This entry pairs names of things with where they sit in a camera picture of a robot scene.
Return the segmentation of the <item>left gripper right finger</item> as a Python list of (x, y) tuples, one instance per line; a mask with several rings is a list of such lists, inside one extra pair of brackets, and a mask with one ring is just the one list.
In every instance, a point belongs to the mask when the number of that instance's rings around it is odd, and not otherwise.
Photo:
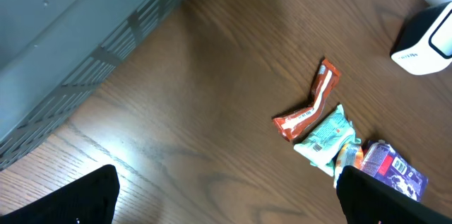
[(342, 171), (336, 194), (349, 224), (451, 224), (450, 218), (353, 166), (347, 166)]

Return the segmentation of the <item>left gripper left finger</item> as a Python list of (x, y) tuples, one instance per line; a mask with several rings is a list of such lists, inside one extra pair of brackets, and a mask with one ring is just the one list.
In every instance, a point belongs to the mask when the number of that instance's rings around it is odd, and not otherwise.
[(51, 194), (1, 217), (2, 223), (111, 224), (119, 195), (113, 165), (104, 165)]

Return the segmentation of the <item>purple sanitary pad pack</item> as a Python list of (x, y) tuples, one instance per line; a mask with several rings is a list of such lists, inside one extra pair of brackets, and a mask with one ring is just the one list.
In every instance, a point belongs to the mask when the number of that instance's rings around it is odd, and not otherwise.
[(383, 140), (368, 142), (361, 171), (417, 202), (422, 200), (429, 182)]

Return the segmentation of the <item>orange white snack packet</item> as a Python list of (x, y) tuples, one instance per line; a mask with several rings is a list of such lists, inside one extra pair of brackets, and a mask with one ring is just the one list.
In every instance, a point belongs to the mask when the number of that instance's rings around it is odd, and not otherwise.
[(337, 183), (346, 166), (353, 166), (358, 170), (362, 166), (364, 154), (362, 147), (353, 143), (346, 143), (339, 151), (335, 162), (333, 187), (337, 187)]

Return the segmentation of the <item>teal snack packet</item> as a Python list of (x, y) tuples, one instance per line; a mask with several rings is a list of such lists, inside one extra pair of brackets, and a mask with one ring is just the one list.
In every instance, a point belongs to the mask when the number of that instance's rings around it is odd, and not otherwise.
[(314, 167), (333, 177), (334, 157), (346, 143), (361, 144), (353, 123), (345, 116), (342, 105), (330, 113), (294, 150), (303, 155)]

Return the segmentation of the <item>red-orange snack bar wrapper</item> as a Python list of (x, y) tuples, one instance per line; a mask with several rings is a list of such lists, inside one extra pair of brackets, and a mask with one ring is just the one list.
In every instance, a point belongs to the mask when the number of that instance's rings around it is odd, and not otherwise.
[(323, 59), (311, 87), (311, 104), (289, 114), (273, 118), (280, 135), (288, 142), (299, 137), (323, 112), (326, 99), (336, 87), (341, 72), (327, 59)]

